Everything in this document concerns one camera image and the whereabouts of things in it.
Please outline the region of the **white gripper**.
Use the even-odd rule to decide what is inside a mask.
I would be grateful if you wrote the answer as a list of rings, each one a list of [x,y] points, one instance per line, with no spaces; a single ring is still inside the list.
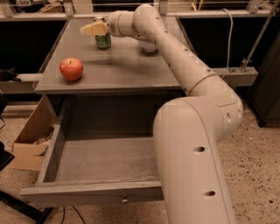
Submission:
[[[107,24],[95,21],[80,28],[80,33],[85,36],[105,36],[109,32],[115,37],[134,37],[137,29],[133,24],[133,11],[117,10],[107,17]]]

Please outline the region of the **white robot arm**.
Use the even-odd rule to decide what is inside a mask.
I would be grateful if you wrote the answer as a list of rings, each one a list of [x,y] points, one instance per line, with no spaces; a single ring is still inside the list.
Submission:
[[[237,224],[217,150],[239,127],[235,91],[142,4],[80,28],[83,35],[132,37],[156,47],[185,94],[157,112],[153,141],[169,224]]]

